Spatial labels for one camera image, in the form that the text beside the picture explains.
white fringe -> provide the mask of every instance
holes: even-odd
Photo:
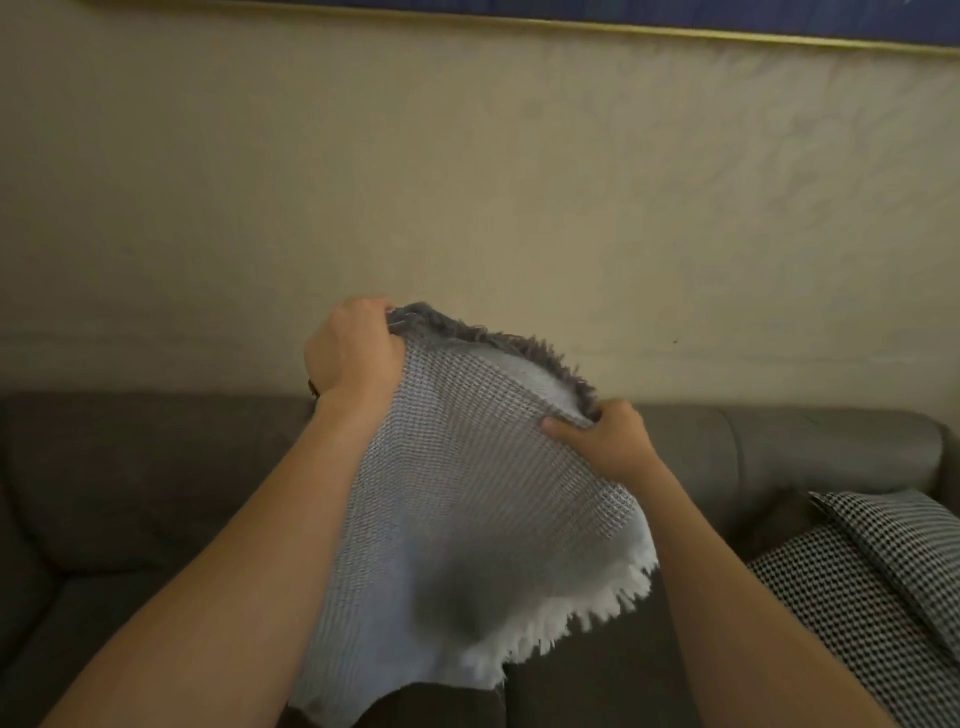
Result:
[[[465,667],[479,681],[493,688],[506,679],[504,663],[522,663],[535,654],[545,654],[570,634],[571,618],[577,618],[584,631],[596,619],[601,624],[633,612],[636,602],[650,593],[650,574],[657,568],[657,552],[646,541],[627,558],[610,565],[584,594],[548,597],[536,607],[510,618],[499,630],[468,649]]]

gold frame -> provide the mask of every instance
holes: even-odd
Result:
[[[465,15],[447,12],[391,11],[375,8],[338,8],[321,5],[298,5],[295,3],[266,3],[258,0],[100,0],[126,6],[149,6],[152,8],[208,8],[225,11],[258,12],[312,12],[329,17],[382,19],[399,22],[427,22],[453,24],[481,24],[493,27],[519,29],[567,30],[591,33],[613,33],[636,36],[667,36],[699,38],[705,40],[733,40],[737,42],[765,43],[817,48],[842,48],[847,50],[870,50],[911,53],[927,56],[960,57],[960,48],[941,45],[896,43],[883,40],[854,40],[816,36],[779,36],[766,33],[741,33],[738,31],[711,31],[693,28],[661,28],[650,25],[626,25],[619,23],[592,23],[579,20],[541,20],[538,18],[504,17],[500,15]]]

knit blanket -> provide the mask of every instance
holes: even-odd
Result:
[[[592,424],[593,390],[535,339],[424,303],[392,312],[403,381],[353,482],[290,705],[348,728],[412,683],[495,688],[568,634],[631,610],[657,555],[646,519],[540,432]]]

left hand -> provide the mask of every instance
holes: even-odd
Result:
[[[303,348],[306,371],[319,392],[389,408],[406,356],[403,339],[387,330],[392,309],[386,299],[352,298],[331,311]]]

couch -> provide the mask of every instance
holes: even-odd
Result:
[[[253,492],[311,407],[221,396],[0,399],[0,725],[42,720],[109,636]],[[797,492],[916,488],[960,514],[960,444],[920,415],[640,409],[662,458],[745,559],[809,526]],[[658,579],[635,613],[507,675],[496,692],[412,686],[360,725],[700,725]],[[281,724],[303,718],[288,712]]]

